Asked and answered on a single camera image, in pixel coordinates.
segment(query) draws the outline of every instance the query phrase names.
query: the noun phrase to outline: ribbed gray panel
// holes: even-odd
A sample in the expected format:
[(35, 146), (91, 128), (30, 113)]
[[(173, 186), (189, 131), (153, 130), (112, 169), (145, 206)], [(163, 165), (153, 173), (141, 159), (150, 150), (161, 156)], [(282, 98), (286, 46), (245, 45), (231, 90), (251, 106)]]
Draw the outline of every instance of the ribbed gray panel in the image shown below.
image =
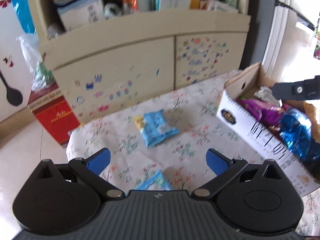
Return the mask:
[(260, 237), (237, 232), (209, 202), (192, 200), (186, 191), (132, 191), (106, 203), (90, 223), (61, 236), (22, 231), (14, 240), (301, 240), (294, 232)]

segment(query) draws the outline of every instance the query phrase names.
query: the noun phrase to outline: floral tablecloth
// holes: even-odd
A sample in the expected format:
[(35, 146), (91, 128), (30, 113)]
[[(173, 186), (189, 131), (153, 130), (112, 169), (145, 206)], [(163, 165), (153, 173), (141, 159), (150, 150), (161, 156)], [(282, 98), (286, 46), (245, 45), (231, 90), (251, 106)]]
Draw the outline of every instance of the floral tablecloth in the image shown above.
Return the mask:
[[(73, 131), (67, 147), (68, 160), (88, 158), (103, 147), (109, 148), (111, 162), (100, 176), (124, 192), (157, 170), (163, 172), (172, 189), (193, 191), (216, 176), (206, 164), (209, 148), (228, 158), (262, 163), (260, 155), (215, 117), (223, 84), (237, 73), (223, 74), (89, 122)], [(161, 108), (165, 119), (181, 133), (146, 149), (133, 117)], [(303, 201), (305, 212), (297, 231), (318, 235), (317, 191)]]

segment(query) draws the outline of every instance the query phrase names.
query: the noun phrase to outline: white refrigerator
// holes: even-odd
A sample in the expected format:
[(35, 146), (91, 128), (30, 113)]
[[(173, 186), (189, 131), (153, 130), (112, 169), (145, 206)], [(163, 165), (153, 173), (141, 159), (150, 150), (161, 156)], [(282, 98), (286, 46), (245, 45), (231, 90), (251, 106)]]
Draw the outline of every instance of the white refrigerator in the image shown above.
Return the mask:
[(267, 76), (295, 82), (320, 75), (320, 60), (313, 57), (319, 12), (320, 0), (276, 0), (262, 60)]

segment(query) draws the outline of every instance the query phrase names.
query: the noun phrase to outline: purple snack bag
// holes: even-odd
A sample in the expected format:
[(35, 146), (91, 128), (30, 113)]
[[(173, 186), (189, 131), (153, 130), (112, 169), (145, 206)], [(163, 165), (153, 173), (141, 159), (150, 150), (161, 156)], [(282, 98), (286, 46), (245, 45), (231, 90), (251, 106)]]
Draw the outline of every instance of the purple snack bag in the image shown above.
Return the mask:
[(280, 126), (279, 121), (285, 112), (281, 107), (276, 107), (254, 98), (238, 98), (236, 101), (263, 125), (267, 127)]

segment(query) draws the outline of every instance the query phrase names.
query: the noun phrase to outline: black spoon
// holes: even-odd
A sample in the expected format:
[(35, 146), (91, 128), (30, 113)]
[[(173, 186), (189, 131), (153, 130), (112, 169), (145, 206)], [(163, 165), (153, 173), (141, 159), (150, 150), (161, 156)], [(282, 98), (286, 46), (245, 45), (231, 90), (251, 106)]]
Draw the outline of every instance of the black spoon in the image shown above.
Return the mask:
[(4, 76), (1, 73), (0, 70), (0, 78), (2, 79), (3, 84), (5, 85), (7, 89), (7, 100), (8, 102), (13, 106), (19, 106), (22, 104), (23, 97), (19, 90), (16, 90), (14, 88), (11, 88), (8, 86), (7, 82), (5, 81)]

